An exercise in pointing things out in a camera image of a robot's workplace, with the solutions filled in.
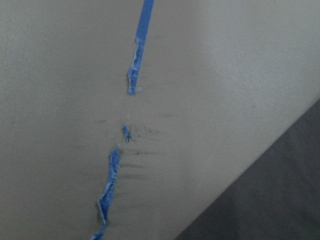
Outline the brown t-shirt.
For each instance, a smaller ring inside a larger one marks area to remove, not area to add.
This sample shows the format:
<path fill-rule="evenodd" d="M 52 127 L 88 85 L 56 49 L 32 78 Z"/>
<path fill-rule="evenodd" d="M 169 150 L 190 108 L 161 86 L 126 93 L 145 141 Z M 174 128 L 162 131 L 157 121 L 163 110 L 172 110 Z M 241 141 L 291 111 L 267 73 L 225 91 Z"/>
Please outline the brown t-shirt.
<path fill-rule="evenodd" d="M 319 237 L 318 102 L 178 235 L 180 240 L 317 240 Z"/>

